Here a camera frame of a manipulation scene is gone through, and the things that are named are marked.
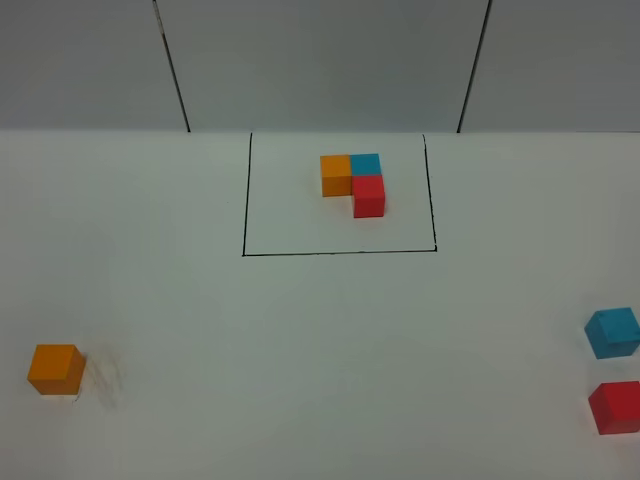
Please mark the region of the white template sheet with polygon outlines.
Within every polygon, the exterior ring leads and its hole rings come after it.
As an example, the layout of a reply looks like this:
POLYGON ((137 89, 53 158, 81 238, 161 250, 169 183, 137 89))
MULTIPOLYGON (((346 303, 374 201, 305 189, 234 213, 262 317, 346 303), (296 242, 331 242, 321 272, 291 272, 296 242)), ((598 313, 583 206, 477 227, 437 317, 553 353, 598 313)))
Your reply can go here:
POLYGON ((253 134, 246 255, 430 252, 435 248, 422 134, 253 134), (356 219, 351 198, 322 195, 320 158, 369 153, 380 157, 385 214, 356 219))

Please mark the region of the orange template block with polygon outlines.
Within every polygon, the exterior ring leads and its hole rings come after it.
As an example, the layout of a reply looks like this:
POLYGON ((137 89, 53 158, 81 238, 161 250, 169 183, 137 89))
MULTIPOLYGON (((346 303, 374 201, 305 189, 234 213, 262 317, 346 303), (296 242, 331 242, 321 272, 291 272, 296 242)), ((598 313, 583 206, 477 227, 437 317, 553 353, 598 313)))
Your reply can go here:
POLYGON ((322 196, 349 196, 352 191, 352 171, 350 156, 321 156, 320 165, 322 196))

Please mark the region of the red template block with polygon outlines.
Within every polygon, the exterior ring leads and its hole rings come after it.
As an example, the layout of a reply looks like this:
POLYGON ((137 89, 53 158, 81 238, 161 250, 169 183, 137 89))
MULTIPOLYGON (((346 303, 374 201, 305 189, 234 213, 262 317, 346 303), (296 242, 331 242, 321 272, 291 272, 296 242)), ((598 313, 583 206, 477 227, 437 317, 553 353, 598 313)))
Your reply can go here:
POLYGON ((386 195, 382 175, 354 176, 352 204, 355 218, 383 217, 386 195))

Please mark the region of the blue template block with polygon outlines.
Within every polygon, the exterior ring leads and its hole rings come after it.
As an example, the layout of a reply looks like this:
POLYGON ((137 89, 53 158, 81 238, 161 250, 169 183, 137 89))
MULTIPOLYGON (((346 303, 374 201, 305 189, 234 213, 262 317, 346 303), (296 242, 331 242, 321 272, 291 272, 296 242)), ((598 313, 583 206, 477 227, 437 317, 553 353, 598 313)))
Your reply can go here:
POLYGON ((353 176, 379 176, 382 174, 380 157, 377 153, 351 155, 350 165, 353 176))

